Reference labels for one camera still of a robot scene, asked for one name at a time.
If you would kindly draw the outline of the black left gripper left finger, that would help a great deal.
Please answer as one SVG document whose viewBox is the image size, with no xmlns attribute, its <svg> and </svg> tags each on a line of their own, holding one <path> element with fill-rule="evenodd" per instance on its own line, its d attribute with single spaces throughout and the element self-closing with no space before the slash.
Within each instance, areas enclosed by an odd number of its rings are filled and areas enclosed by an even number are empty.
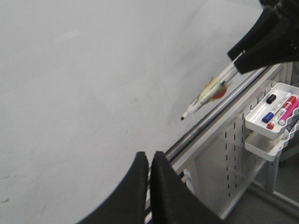
<svg viewBox="0 0 299 224">
<path fill-rule="evenodd" d="M 144 152 L 137 152 L 128 172 L 110 196 L 81 224 L 143 224 L 149 164 Z"/>
</svg>

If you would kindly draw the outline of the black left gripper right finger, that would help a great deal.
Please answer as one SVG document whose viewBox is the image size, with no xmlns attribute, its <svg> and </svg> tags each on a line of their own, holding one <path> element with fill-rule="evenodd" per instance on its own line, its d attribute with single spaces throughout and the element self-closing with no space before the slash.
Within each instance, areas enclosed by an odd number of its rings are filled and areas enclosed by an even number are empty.
<svg viewBox="0 0 299 224">
<path fill-rule="evenodd" d="M 163 152 L 151 164 L 150 206 L 155 224 L 221 224 L 181 181 Z"/>
</svg>

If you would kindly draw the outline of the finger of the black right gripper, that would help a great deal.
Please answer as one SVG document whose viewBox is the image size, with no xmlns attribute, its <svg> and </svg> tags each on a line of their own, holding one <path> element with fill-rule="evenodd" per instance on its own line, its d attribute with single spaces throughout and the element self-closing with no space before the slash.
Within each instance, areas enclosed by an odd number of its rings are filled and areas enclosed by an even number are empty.
<svg viewBox="0 0 299 224">
<path fill-rule="evenodd" d="M 254 47 L 262 38 L 268 35 L 277 23 L 277 14 L 270 8 L 264 9 L 250 31 L 228 51 L 229 58 L 233 61 L 242 52 Z"/>
<path fill-rule="evenodd" d="M 285 17 L 254 47 L 242 52 L 234 61 L 243 74 L 277 63 L 299 60 L 299 28 Z"/>
</svg>

